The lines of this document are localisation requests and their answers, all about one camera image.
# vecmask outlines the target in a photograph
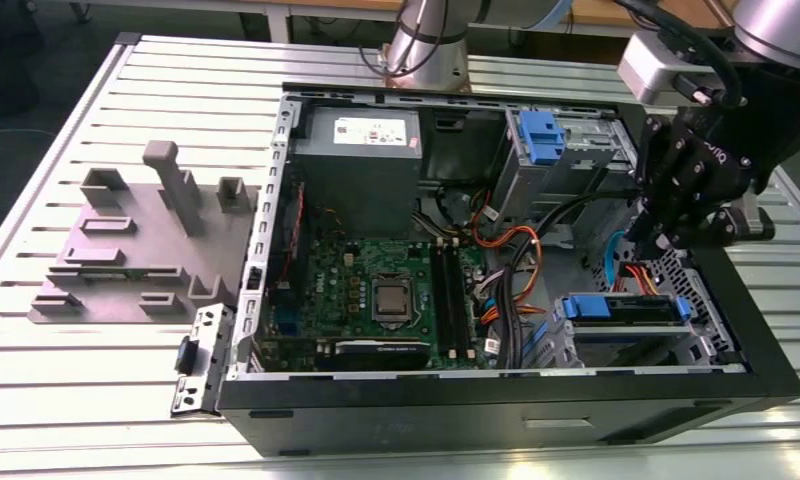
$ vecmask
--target metal bracket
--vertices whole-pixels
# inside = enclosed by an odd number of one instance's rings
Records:
[[[761,235],[764,224],[758,215],[758,200],[752,190],[748,190],[741,198],[732,201],[732,207],[737,208],[744,216],[749,229],[748,235]]]
[[[234,313],[222,303],[195,311],[195,320],[177,352],[174,368],[179,373],[170,416],[218,416],[215,399],[222,383],[225,356],[234,324]]]

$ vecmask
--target slotted metal table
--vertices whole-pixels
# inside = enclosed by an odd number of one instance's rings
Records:
[[[173,140],[199,184],[266,175],[281,82],[377,86],[348,48],[145,36],[117,44],[0,228],[0,473],[61,477],[800,478],[800,400],[658,445],[262,460],[221,420],[169,420],[186,325],[26,319],[85,198],[91,167],[153,181],[147,140]],[[472,57],[473,91],[633,101],[609,66]],[[760,197],[776,239],[729,248],[800,375],[800,192],[781,171]]]

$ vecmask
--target open computer tower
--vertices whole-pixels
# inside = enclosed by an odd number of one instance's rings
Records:
[[[650,443],[800,397],[725,252],[636,262],[626,196],[530,245],[517,334],[492,313],[524,239],[476,238],[633,188],[638,107],[287,86],[277,119],[237,303],[198,309],[174,416],[223,416],[263,456],[492,450]]]

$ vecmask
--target white label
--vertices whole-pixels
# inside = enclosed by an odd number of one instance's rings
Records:
[[[494,210],[488,205],[482,208],[482,214],[489,218],[489,220],[497,220],[497,210]]]
[[[482,346],[482,351],[489,355],[497,355],[497,352],[501,349],[501,342],[494,340],[493,338],[485,339],[485,344]]]
[[[334,120],[334,143],[405,146],[405,121],[385,118],[341,117]]]

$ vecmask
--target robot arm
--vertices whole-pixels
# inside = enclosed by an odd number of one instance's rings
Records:
[[[642,103],[686,104],[672,120],[646,119],[634,170],[640,214],[626,238],[644,258],[669,246],[771,239],[754,195],[800,149],[800,0],[741,0],[721,51],[681,35],[681,21],[673,17],[669,26],[672,15],[657,7],[616,1],[660,26],[632,37],[622,80]]]
[[[462,90],[468,86],[465,31],[470,23],[536,30],[556,24],[572,0],[406,0],[384,64],[362,61],[388,86]]]

